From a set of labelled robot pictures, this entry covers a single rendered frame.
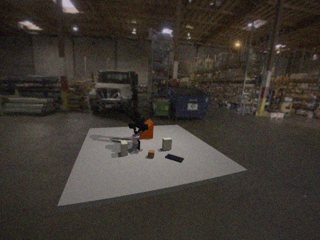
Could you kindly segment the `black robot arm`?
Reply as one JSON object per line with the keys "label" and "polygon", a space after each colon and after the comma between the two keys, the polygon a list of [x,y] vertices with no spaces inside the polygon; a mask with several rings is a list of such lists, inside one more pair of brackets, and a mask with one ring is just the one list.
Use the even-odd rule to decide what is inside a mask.
{"label": "black robot arm", "polygon": [[130,111],[126,106],[121,104],[118,108],[118,111],[121,113],[124,113],[126,116],[128,116],[131,120],[134,121],[134,123],[143,123],[142,125],[144,126],[144,121],[146,120],[141,114],[135,110],[134,112]]}

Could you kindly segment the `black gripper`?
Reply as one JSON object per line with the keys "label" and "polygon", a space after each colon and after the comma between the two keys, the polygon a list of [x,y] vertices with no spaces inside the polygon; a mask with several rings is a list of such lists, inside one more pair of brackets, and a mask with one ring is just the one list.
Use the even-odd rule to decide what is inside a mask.
{"label": "black gripper", "polygon": [[133,129],[134,133],[136,131],[136,127],[139,128],[137,133],[139,133],[140,131],[142,131],[144,129],[148,130],[148,128],[149,128],[148,124],[143,124],[143,122],[142,122],[142,124],[141,124],[141,122],[136,122],[136,124],[129,122],[128,126],[129,126],[130,129]]}

